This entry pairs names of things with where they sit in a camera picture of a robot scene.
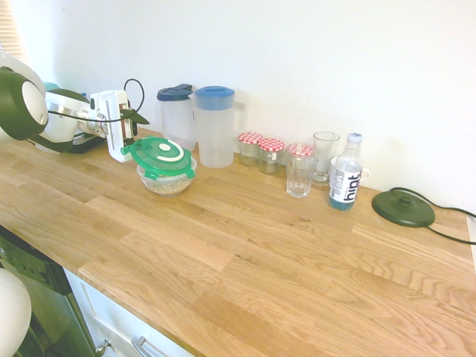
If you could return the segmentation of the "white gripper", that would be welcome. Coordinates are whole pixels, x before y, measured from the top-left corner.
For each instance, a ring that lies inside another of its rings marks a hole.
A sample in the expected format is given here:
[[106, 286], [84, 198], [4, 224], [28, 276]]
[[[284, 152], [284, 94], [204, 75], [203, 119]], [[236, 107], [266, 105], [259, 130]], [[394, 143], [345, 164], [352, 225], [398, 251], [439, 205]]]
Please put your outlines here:
[[89, 118], [99, 125], [98, 133], [106, 136], [111, 157], [121, 163], [130, 161], [130, 153], [123, 154], [121, 149], [135, 143], [132, 138], [132, 122], [149, 125], [149, 121], [134, 109], [129, 108], [124, 90], [102, 91], [90, 97]]

